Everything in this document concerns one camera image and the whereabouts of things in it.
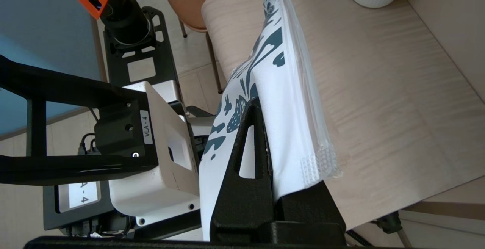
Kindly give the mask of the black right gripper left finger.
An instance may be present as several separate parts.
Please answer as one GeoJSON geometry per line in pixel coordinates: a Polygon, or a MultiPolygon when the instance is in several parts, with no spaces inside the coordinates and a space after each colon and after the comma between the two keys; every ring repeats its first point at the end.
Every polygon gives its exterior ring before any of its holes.
{"type": "Polygon", "coordinates": [[[211,242],[267,243],[274,221],[272,163],[258,97],[251,99],[242,115],[225,176],[210,223],[211,242]],[[239,175],[249,127],[253,126],[255,178],[239,175]]]}

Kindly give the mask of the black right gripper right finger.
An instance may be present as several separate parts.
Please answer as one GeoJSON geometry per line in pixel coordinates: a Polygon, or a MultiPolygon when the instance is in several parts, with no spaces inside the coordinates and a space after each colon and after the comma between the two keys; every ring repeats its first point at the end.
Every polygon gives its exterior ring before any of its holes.
{"type": "Polygon", "coordinates": [[[346,224],[325,182],[281,197],[274,221],[261,225],[271,244],[346,244],[346,224]]]}

